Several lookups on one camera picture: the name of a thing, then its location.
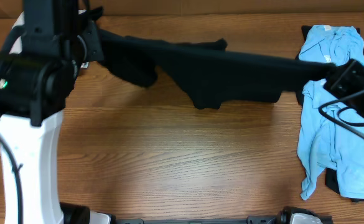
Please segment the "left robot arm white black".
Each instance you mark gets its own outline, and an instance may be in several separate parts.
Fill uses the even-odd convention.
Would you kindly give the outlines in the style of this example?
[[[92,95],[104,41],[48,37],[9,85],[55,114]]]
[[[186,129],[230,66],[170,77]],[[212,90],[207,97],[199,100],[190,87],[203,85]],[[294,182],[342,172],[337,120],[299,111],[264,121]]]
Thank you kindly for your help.
[[[66,99],[84,63],[103,59],[93,9],[28,0],[0,50],[0,154],[6,223],[112,223],[58,197]]]

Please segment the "black t-shirt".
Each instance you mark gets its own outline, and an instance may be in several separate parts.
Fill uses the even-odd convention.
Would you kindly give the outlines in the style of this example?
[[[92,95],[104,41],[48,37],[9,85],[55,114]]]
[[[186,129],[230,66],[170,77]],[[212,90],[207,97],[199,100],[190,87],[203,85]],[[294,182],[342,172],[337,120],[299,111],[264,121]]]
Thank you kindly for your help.
[[[224,101],[275,103],[284,91],[299,91],[310,80],[336,70],[332,63],[226,51],[224,39],[204,43],[120,36],[101,30],[104,59],[100,65],[116,77],[148,88],[156,67],[186,92],[197,109],[219,109]]]

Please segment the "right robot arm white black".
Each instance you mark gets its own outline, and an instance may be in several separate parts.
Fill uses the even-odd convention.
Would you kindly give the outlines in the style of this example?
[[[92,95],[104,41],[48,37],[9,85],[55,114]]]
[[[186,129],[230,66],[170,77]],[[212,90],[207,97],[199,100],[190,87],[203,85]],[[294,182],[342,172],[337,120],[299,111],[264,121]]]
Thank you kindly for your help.
[[[343,111],[353,109],[360,116],[364,117],[364,66],[356,60],[349,62],[338,68],[337,73],[329,76],[324,88],[330,92],[336,100],[330,101],[319,107],[319,113],[350,131],[364,140],[364,134],[359,133],[355,128],[364,126],[364,123],[353,123],[344,121],[342,118],[332,118],[327,115],[323,109],[336,103],[344,103],[347,107],[337,112],[340,115]]]

